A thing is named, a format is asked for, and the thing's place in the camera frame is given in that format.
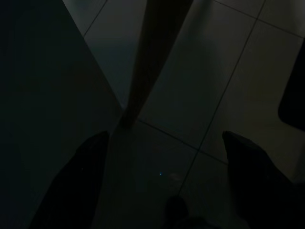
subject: floor tile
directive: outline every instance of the floor tile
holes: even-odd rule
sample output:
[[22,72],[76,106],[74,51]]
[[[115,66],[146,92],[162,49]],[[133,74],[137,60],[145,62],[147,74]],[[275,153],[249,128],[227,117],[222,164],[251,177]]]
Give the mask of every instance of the floor tile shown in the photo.
[[140,118],[199,147],[254,19],[194,1]]
[[196,151],[143,123],[111,138],[92,228],[160,228]]
[[191,216],[201,216],[222,229],[247,229],[230,197],[227,165],[202,153],[195,159],[180,194]]
[[304,161],[305,133],[283,123],[277,109],[302,42],[257,22],[203,142],[204,152],[226,161],[222,132],[230,130],[260,145],[289,178],[295,175]]
[[222,4],[230,6],[236,10],[240,10],[253,17],[257,17],[263,6],[264,0],[216,0]]
[[304,0],[266,0],[261,20],[305,37]]
[[127,105],[146,0],[107,2],[84,37],[122,106]]
[[88,30],[106,0],[62,0],[82,35]]

